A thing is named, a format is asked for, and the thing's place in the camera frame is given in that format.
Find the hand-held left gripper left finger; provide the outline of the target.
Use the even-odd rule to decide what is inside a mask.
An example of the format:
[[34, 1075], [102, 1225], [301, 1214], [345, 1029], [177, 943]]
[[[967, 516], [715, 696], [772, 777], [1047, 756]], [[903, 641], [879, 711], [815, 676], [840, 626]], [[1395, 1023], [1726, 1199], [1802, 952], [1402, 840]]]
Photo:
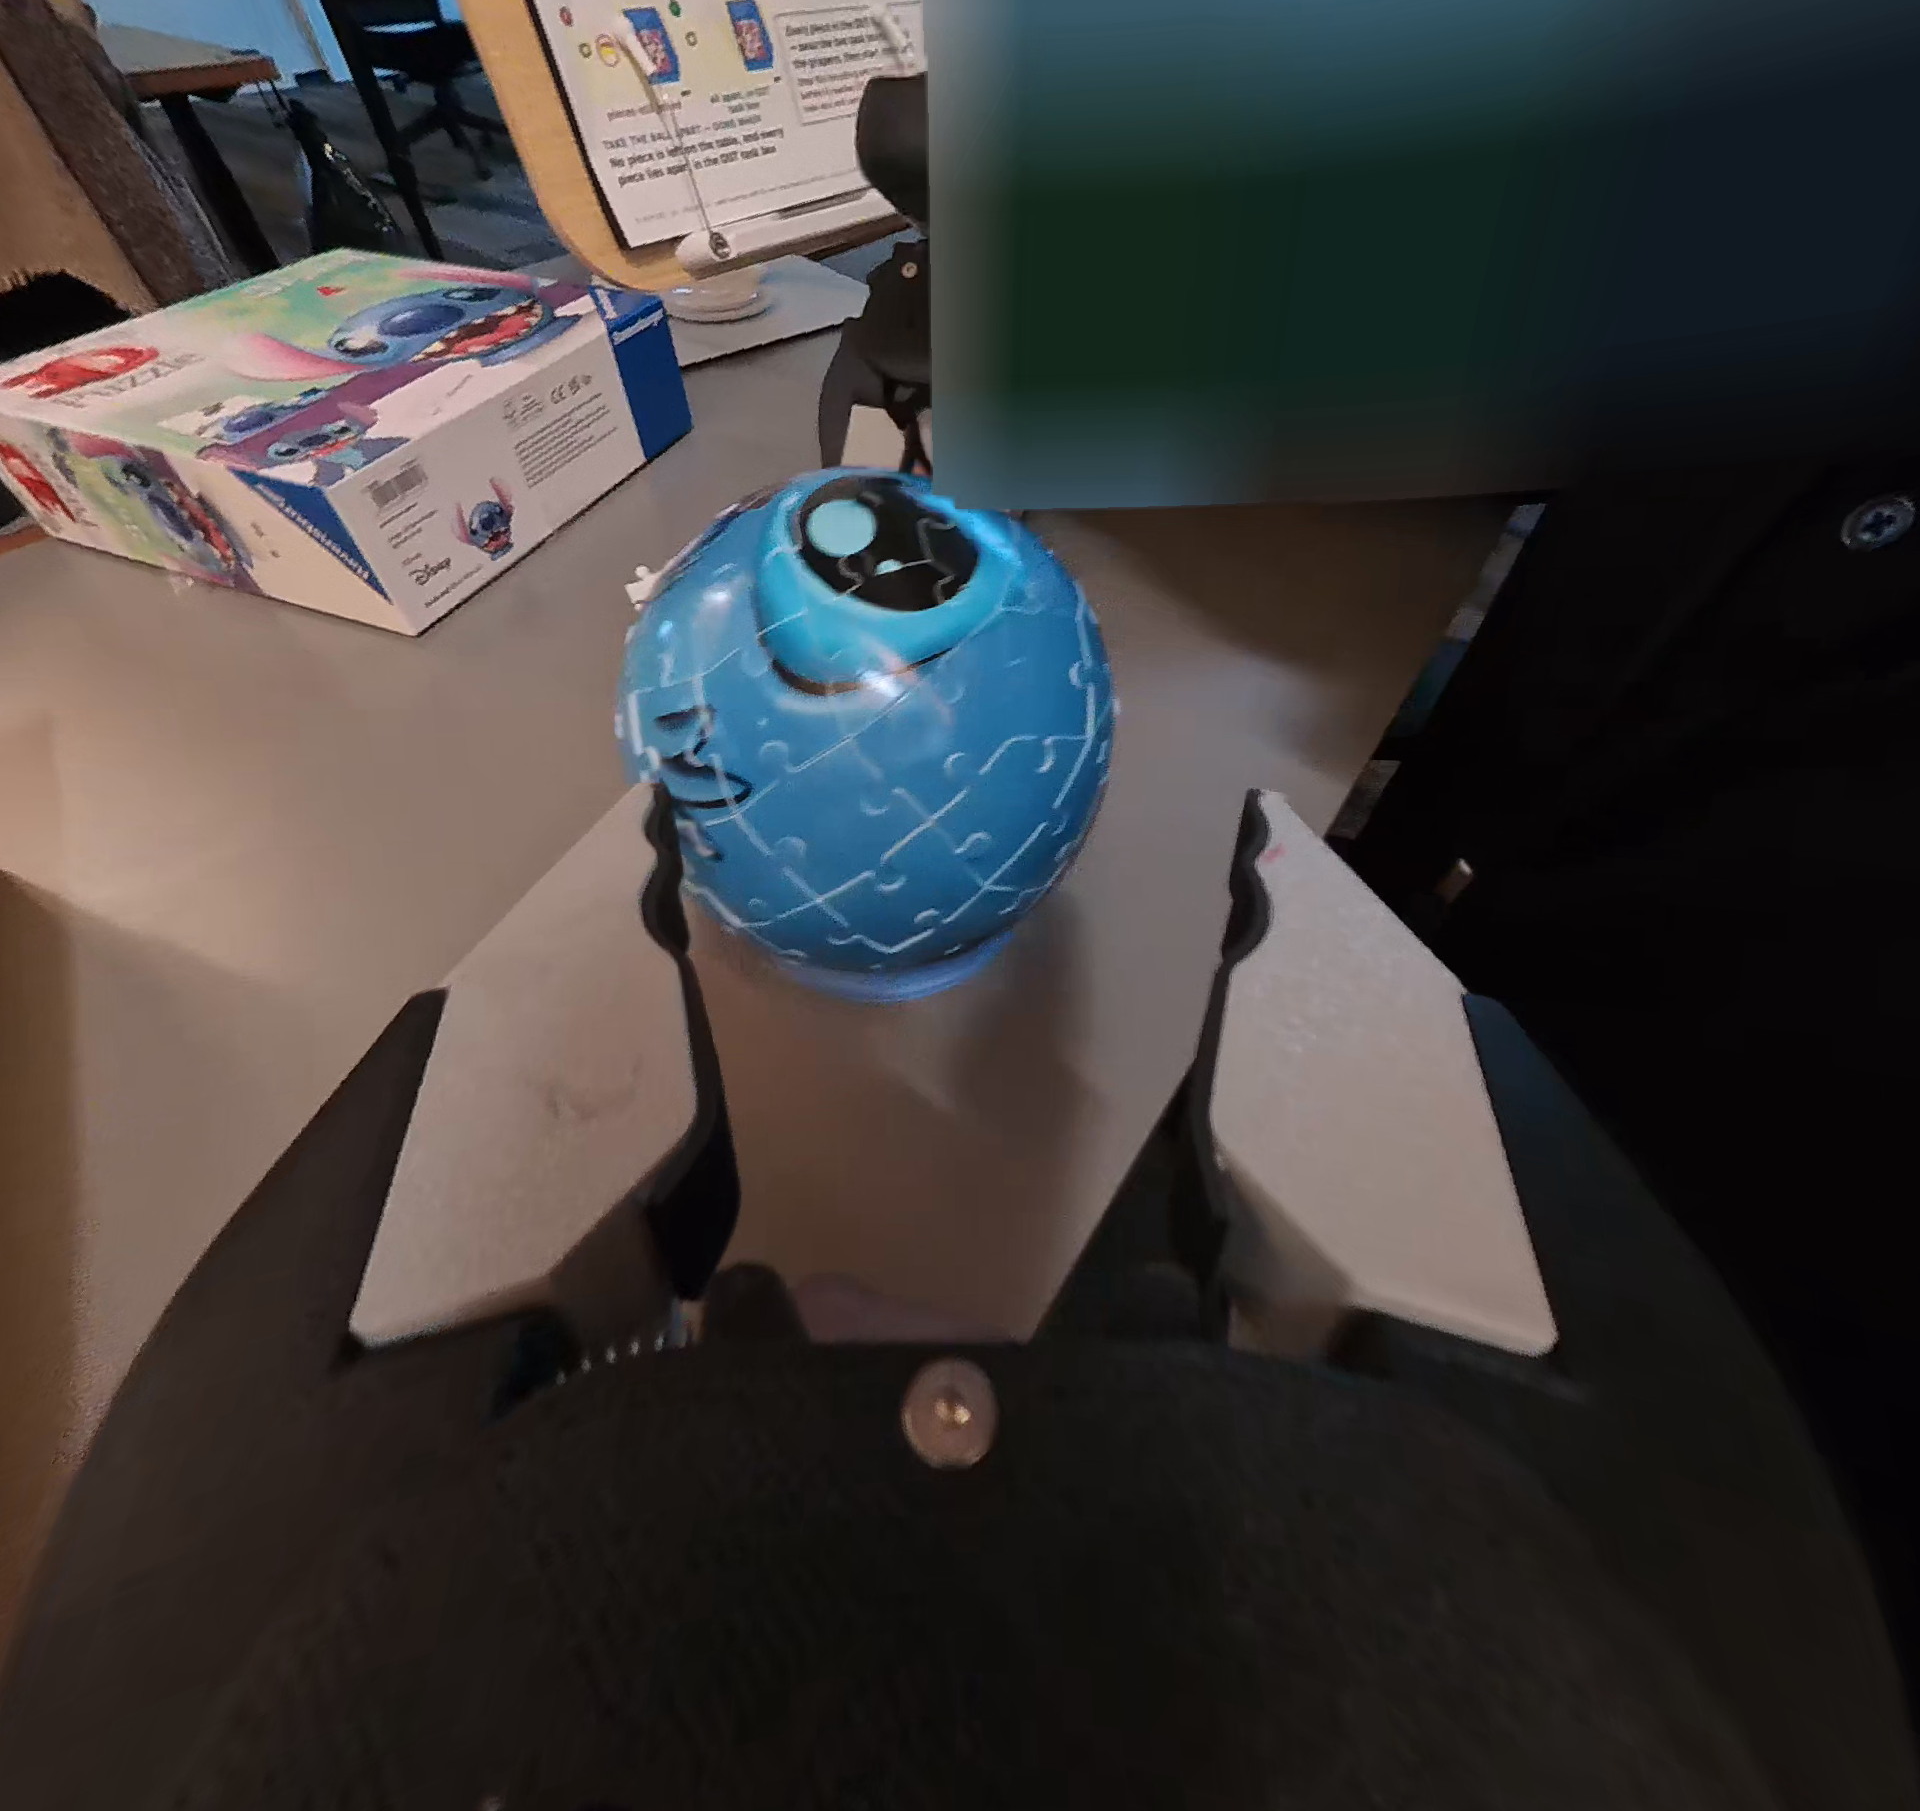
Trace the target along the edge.
[[663, 1219], [718, 1120], [678, 901], [672, 810], [634, 787], [448, 974], [362, 1345], [530, 1311], [648, 1345], [700, 1286], [669, 1271]]

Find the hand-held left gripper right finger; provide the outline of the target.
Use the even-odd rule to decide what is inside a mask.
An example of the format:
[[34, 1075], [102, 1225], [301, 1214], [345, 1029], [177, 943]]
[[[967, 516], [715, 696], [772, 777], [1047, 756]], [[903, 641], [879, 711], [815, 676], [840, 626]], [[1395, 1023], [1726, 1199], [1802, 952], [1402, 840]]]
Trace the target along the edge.
[[1229, 1342], [1329, 1360], [1404, 1327], [1547, 1357], [1560, 1326], [1465, 986], [1278, 792], [1229, 798], [1192, 893], [1182, 1233]]

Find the blue puzzle ball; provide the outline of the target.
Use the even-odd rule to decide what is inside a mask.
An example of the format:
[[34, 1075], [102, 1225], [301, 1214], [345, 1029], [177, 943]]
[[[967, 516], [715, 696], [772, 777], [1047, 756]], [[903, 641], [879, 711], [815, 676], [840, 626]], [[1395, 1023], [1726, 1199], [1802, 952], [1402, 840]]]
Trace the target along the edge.
[[940, 960], [1065, 880], [1116, 753], [1080, 579], [927, 477], [818, 468], [730, 508], [623, 641], [614, 728], [684, 895], [769, 960]]

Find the printed cardboard puzzle box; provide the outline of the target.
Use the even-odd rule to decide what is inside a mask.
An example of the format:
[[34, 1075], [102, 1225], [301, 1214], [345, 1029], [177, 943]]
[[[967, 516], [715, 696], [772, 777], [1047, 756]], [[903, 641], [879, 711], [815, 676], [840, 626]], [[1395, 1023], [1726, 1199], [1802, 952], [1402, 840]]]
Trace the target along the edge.
[[396, 637], [690, 426], [660, 297], [344, 247], [2, 362], [47, 538]]

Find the grey metal stand base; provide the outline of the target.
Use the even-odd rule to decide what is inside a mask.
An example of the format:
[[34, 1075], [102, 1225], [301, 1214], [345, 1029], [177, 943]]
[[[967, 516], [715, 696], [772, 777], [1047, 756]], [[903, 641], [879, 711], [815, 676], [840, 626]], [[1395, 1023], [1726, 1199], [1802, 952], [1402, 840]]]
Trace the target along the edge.
[[795, 338], [830, 335], [869, 304], [869, 283], [830, 264], [781, 258], [664, 294], [684, 370]]

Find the wooden framed instruction board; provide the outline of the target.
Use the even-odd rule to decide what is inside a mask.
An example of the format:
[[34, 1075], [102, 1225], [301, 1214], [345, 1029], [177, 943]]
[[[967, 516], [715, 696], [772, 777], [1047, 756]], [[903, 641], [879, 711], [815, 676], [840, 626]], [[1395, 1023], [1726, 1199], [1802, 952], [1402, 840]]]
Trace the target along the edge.
[[857, 155], [925, 0], [457, 0], [541, 213], [600, 282], [673, 291], [903, 227]]

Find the person's black shirt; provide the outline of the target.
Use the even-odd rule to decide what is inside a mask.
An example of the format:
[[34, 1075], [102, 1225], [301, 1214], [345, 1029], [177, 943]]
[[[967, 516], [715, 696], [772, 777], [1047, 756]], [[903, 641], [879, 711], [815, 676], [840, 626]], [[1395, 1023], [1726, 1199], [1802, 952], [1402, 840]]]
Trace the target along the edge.
[[1362, 826], [1916, 1554], [1916, 456], [1568, 491]]

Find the black office chair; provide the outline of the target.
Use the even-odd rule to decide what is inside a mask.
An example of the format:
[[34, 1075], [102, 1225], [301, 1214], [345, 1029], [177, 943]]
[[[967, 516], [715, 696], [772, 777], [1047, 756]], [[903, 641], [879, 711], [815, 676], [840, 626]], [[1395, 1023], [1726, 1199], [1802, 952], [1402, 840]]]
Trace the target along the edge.
[[493, 182], [490, 155], [505, 127], [469, 104], [462, 85], [479, 64], [462, 22], [441, 0], [323, 0], [348, 54], [354, 79], [389, 82], [396, 94], [420, 94], [426, 109], [396, 124], [392, 104], [377, 112], [377, 137], [396, 182], [414, 182], [414, 149], [445, 137], [479, 182]]

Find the small wooden desk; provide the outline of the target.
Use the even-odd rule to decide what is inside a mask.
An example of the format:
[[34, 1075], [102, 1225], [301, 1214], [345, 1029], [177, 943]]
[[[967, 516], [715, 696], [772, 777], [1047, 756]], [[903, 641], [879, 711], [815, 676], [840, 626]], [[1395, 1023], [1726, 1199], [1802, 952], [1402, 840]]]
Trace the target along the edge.
[[220, 49], [132, 24], [98, 24], [98, 36], [132, 95], [140, 104], [159, 104], [169, 124], [192, 182], [232, 258], [250, 276], [275, 273], [281, 265], [275, 244], [198, 116], [201, 101], [229, 101], [247, 88], [278, 85], [275, 59], [254, 49]]

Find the brown fuzzy cloth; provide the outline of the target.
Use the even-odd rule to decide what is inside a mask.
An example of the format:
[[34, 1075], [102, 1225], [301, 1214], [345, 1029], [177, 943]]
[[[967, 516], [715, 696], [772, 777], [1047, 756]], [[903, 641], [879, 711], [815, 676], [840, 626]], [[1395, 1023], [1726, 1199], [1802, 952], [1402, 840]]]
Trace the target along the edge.
[[2, 362], [235, 282], [84, 0], [2, 0]]

